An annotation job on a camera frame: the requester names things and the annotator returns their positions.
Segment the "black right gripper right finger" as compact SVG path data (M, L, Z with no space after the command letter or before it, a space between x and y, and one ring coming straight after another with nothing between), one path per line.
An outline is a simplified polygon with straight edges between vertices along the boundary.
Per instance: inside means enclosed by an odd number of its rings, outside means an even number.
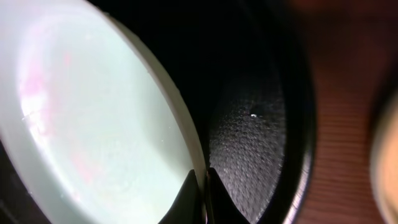
M209 224L249 224L236 208L216 170L206 173L206 212Z

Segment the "mint green plate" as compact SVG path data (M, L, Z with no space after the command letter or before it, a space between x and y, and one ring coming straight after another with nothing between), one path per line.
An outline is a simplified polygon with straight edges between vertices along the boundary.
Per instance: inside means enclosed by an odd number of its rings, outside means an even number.
M51 223L159 223L205 160L155 55L87 1L1 2L1 143Z

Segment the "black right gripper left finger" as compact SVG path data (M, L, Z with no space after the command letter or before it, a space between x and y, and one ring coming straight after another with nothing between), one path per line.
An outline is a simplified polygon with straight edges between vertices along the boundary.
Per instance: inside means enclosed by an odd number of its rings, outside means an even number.
M202 199L195 171L184 180L170 210L159 224L203 224Z

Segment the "yellow plate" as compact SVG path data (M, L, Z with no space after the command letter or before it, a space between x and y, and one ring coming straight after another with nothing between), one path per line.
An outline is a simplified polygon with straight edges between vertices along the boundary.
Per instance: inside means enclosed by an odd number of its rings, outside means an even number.
M370 153L373 197L385 223L397 224L397 92L390 95L374 123Z

